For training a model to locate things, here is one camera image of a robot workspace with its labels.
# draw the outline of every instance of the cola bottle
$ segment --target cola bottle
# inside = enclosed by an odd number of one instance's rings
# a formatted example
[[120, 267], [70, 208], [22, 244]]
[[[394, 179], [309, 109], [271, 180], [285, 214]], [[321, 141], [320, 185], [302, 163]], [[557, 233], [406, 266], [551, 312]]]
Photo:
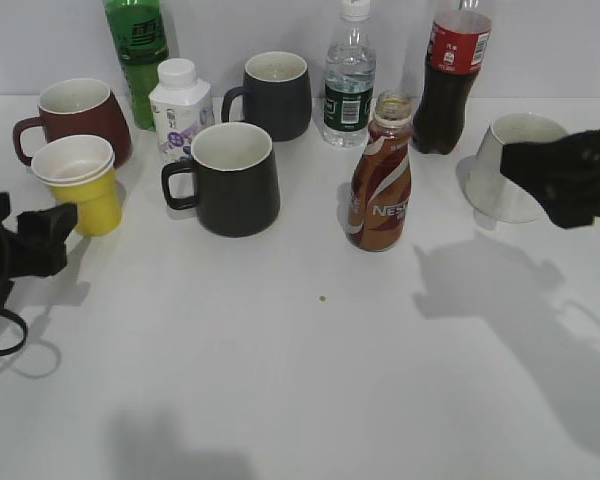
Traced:
[[413, 119], [422, 153], [450, 153], [491, 34], [493, 0], [439, 0], [425, 60], [425, 86]]
[[347, 236], [363, 250], [387, 250], [402, 234], [411, 195], [410, 140], [411, 98], [381, 93], [369, 143], [351, 181]]

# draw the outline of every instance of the yellow cup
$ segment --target yellow cup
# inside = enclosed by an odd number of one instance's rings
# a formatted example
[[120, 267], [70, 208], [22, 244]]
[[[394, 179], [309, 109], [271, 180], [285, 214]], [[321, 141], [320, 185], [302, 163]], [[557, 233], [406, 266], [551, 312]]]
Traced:
[[93, 135], [64, 137], [33, 157], [33, 173], [61, 203], [78, 207], [76, 231], [86, 237], [106, 235], [120, 224], [113, 148]]

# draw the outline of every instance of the green bottle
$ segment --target green bottle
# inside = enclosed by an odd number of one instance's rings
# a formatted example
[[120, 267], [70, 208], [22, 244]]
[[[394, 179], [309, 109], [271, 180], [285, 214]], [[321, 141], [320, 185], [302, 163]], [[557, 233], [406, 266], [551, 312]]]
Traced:
[[158, 84], [158, 65], [169, 57], [160, 0], [103, 0], [118, 59], [131, 92], [136, 125], [153, 130], [149, 94]]

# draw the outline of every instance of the plastic bottle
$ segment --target plastic bottle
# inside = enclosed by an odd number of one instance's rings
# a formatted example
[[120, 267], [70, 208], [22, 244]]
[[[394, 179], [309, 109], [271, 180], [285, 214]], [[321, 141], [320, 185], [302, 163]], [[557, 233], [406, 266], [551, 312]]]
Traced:
[[391, 248], [402, 235], [411, 195], [411, 99], [380, 94], [369, 124], [369, 144], [353, 174], [347, 236], [372, 252]]
[[153, 129], [149, 93], [158, 84], [158, 65], [169, 57], [160, 0], [103, 0], [118, 59], [131, 93], [138, 128]]
[[413, 119], [422, 153], [450, 153], [464, 130], [467, 98], [491, 34], [492, 0], [439, 0], [426, 57], [425, 86]]
[[215, 123], [211, 85], [198, 79], [196, 66], [185, 58], [162, 62], [158, 77], [160, 83], [149, 95], [158, 148], [165, 161], [175, 162], [186, 159], [193, 137]]
[[371, 0], [341, 0], [340, 24], [327, 53], [322, 136], [339, 147], [367, 138], [376, 70], [367, 35], [370, 11]]

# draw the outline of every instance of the black mug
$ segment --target black mug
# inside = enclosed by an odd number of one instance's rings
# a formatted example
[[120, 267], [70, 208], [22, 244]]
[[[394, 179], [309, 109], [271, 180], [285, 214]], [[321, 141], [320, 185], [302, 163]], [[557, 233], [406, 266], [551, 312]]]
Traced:
[[298, 138], [311, 121], [311, 83], [307, 62], [288, 52], [251, 57], [244, 67], [242, 87], [229, 90], [222, 102], [222, 121], [231, 104], [243, 96], [244, 119], [267, 131], [274, 142]]
[[[267, 132], [248, 123], [215, 125], [194, 137], [191, 156], [162, 169], [162, 192], [169, 207], [196, 208], [200, 223], [225, 237], [253, 235], [273, 223], [280, 191]], [[193, 174], [193, 196], [171, 195], [169, 178], [179, 173]]]

